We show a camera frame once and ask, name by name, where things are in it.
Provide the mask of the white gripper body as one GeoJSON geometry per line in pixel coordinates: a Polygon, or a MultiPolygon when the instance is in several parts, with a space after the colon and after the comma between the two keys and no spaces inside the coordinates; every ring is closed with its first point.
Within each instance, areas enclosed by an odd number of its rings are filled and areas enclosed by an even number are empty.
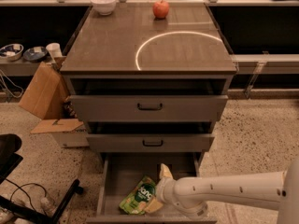
{"type": "Polygon", "coordinates": [[[161,203],[175,203],[177,198],[174,194],[176,180],[163,177],[156,186],[156,198],[161,203]]]}

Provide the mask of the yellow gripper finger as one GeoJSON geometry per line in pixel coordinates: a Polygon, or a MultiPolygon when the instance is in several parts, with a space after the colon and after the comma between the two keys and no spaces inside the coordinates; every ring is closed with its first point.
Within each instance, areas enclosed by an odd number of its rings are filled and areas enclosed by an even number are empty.
{"type": "Polygon", "coordinates": [[[145,207],[144,211],[145,211],[146,213],[151,214],[151,213],[154,213],[154,212],[160,210],[163,206],[164,206],[164,205],[163,205],[161,202],[159,202],[159,201],[157,200],[156,197],[154,197],[154,198],[147,204],[147,206],[145,207]]]}
{"type": "Polygon", "coordinates": [[[168,177],[168,178],[172,178],[172,173],[170,171],[170,169],[168,168],[167,165],[165,165],[164,163],[162,163],[160,165],[160,173],[159,173],[159,177],[160,178],[165,178],[165,177],[168,177]]]}

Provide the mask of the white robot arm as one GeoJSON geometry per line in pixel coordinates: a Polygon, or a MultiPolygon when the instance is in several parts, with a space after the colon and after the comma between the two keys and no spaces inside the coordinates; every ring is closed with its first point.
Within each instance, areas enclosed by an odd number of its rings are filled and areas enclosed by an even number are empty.
{"type": "Polygon", "coordinates": [[[299,159],[282,172],[178,180],[162,164],[156,194],[146,211],[154,213],[170,204],[185,217],[194,219],[204,212],[207,201],[277,210],[277,224],[299,224],[299,159]]]}

